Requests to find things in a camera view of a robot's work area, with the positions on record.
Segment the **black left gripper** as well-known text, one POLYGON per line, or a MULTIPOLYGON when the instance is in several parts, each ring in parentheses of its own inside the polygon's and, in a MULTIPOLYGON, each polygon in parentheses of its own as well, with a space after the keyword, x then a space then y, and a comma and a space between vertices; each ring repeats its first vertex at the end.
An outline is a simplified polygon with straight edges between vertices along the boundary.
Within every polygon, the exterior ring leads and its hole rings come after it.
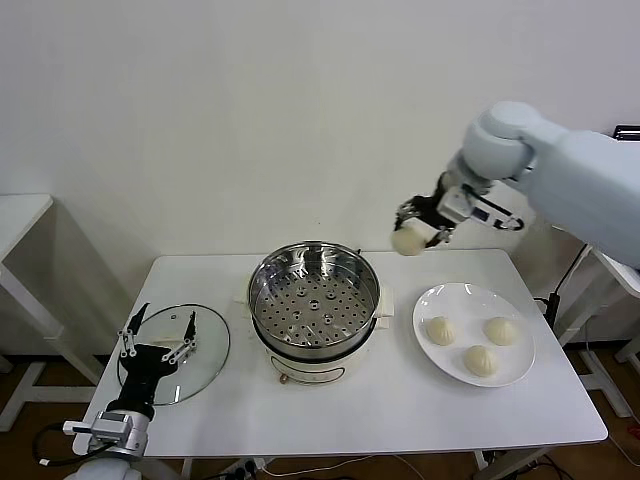
POLYGON ((118 332, 121 364, 127 376, 117 398, 117 409, 153 416, 159 381, 172 375, 174 364, 196 347, 196 312, 191 312, 182 343, 177 347, 135 345, 148 306, 144 303, 118 332))

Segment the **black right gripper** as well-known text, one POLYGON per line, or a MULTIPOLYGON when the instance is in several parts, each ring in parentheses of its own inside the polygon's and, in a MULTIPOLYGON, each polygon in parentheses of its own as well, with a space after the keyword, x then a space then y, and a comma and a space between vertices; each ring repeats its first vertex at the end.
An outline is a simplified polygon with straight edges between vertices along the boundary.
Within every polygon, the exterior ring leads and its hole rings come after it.
POLYGON ((437 181, 436 188, 430 196, 416 195, 403 202, 396 210, 394 229, 400 230, 405 221, 417 218, 429 225, 427 229, 426 248, 433 248, 441 243, 449 243, 454 232, 453 222, 438 212, 446 190, 443 185, 444 175, 437 181))

